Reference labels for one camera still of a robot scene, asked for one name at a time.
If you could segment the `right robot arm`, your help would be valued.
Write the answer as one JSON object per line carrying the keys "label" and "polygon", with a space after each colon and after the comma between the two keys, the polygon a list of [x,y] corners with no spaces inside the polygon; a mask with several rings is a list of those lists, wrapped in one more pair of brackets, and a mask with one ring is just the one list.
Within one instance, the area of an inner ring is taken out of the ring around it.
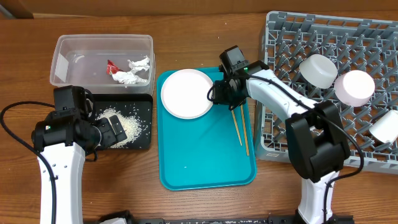
{"label": "right robot arm", "polygon": [[269,217],[268,223],[353,223],[352,216],[331,211],[332,180],[350,156],[338,108],[331,101],[318,103],[297,93],[264,62],[249,63],[233,46],[220,54],[223,79],[215,82],[207,98],[229,110],[252,98],[267,106],[285,124],[290,163],[302,178],[300,205],[291,216]]}

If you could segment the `white napkin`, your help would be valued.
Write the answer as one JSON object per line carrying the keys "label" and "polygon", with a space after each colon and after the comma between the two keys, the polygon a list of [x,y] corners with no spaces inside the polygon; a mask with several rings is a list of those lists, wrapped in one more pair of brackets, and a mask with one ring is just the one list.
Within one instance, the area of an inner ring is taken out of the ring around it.
{"label": "white napkin", "polygon": [[127,60],[129,64],[130,71],[125,72],[117,72],[114,75],[110,75],[114,81],[117,81],[120,84],[126,85],[135,85],[141,83],[147,83],[149,80],[145,78],[141,78],[137,73],[138,72],[148,72],[150,67],[150,58],[145,56],[142,60],[131,61]]}

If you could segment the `red snack wrapper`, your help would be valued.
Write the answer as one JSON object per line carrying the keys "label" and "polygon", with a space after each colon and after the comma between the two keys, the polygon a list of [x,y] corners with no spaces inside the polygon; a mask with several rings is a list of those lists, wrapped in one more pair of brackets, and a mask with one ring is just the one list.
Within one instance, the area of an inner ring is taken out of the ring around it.
{"label": "red snack wrapper", "polygon": [[108,60],[108,64],[106,67],[106,73],[108,75],[114,75],[117,72],[121,72],[121,71],[122,70],[119,67],[117,67],[111,60]]}

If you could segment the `medium white bowl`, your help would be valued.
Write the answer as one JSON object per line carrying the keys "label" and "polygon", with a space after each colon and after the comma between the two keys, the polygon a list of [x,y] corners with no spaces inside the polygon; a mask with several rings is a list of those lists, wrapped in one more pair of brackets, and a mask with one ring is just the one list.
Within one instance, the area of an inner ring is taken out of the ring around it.
{"label": "medium white bowl", "polygon": [[354,107],[365,105],[375,91],[373,78],[364,71],[353,70],[338,77],[334,84],[336,97]]}

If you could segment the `grey bowl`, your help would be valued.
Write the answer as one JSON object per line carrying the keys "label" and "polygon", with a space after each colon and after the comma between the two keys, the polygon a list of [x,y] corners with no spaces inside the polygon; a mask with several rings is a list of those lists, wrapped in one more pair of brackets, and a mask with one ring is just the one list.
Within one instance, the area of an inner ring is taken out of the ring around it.
{"label": "grey bowl", "polygon": [[299,65],[299,70],[306,81],[322,89],[331,87],[338,74],[335,64],[320,54],[309,56]]}

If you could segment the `large white plate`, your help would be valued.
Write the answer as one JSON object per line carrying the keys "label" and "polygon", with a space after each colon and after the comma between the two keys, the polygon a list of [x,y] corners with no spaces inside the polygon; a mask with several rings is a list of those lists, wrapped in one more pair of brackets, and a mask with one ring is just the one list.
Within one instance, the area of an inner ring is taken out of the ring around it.
{"label": "large white plate", "polygon": [[195,69],[177,70],[169,75],[160,90],[164,108],[180,119],[195,119],[206,114],[213,103],[207,98],[213,81]]}

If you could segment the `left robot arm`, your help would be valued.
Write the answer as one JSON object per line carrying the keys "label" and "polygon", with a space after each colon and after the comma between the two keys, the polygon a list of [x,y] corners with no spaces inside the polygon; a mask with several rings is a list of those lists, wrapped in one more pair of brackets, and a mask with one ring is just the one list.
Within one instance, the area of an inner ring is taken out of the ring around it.
{"label": "left robot arm", "polygon": [[127,138],[117,116],[96,119],[91,91],[56,88],[55,109],[32,132],[41,174],[40,222],[83,223],[81,179],[86,156]]}

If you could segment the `white rice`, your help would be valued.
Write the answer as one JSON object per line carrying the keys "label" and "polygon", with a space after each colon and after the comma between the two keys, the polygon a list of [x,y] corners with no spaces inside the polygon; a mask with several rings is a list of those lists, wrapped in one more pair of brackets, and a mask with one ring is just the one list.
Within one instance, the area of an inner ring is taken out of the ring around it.
{"label": "white rice", "polygon": [[134,105],[121,105],[120,108],[107,106],[99,109],[97,119],[110,120],[110,117],[117,116],[126,134],[126,139],[112,145],[111,149],[147,149],[150,146],[151,110],[141,114],[140,112],[138,106]]}

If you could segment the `small white cup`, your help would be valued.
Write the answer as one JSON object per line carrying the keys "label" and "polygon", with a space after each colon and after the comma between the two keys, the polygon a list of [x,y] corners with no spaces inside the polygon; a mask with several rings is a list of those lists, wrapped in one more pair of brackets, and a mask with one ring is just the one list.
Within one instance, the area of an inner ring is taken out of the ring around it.
{"label": "small white cup", "polygon": [[397,139],[397,110],[390,110],[376,121],[369,132],[382,143],[393,143]]}

